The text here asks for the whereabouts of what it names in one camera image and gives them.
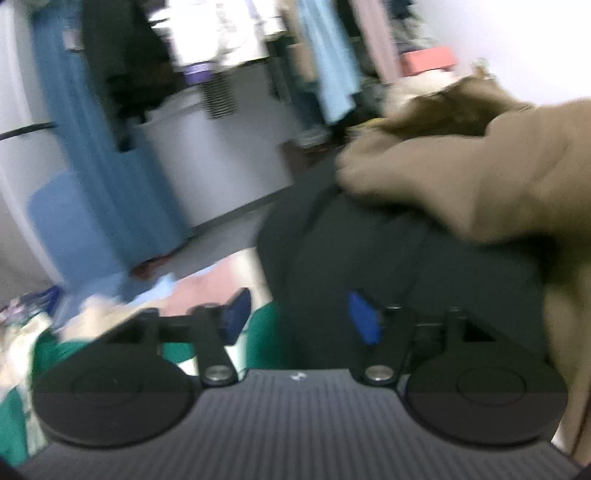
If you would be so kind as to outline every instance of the blue curtain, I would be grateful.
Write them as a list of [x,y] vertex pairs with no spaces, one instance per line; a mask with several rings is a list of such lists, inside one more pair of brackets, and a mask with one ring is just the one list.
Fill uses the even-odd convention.
[[132,267],[177,248],[190,228],[141,131],[136,149],[116,149],[83,52],[64,48],[64,30],[80,26],[80,7],[81,0],[54,0],[33,16],[35,58],[72,171],[115,254]]

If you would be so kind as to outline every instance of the ribbed panel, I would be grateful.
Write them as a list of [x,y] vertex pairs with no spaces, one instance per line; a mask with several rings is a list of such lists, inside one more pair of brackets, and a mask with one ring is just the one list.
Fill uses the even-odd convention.
[[579,470],[548,443],[510,452],[446,443],[388,390],[346,371],[305,375],[251,371],[204,393],[157,439],[111,451],[55,443],[22,472],[30,480],[567,480]]

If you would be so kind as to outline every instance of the black circular disc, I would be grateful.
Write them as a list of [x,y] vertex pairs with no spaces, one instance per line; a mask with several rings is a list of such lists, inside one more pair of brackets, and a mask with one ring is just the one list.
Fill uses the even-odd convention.
[[33,389],[46,434],[93,448],[159,435],[192,403],[183,371],[135,345],[91,345],[42,375]]
[[551,434],[564,413],[562,377],[500,342],[464,343],[410,375],[406,399],[429,429],[461,442],[509,446]]

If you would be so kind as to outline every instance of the floor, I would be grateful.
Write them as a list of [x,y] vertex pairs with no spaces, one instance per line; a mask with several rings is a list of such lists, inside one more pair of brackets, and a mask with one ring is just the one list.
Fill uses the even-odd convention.
[[254,247],[256,235],[270,208],[271,205],[265,205],[246,212],[195,237],[171,260],[158,267],[153,278],[172,273],[181,279],[234,252]]

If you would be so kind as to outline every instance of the pink box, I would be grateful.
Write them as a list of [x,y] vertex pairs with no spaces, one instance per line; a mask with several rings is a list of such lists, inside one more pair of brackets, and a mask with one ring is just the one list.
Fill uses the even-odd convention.
[[457,65],[449,47],[433,47],[402,54],[402,75],[410,77],[428,70],[448,70]]

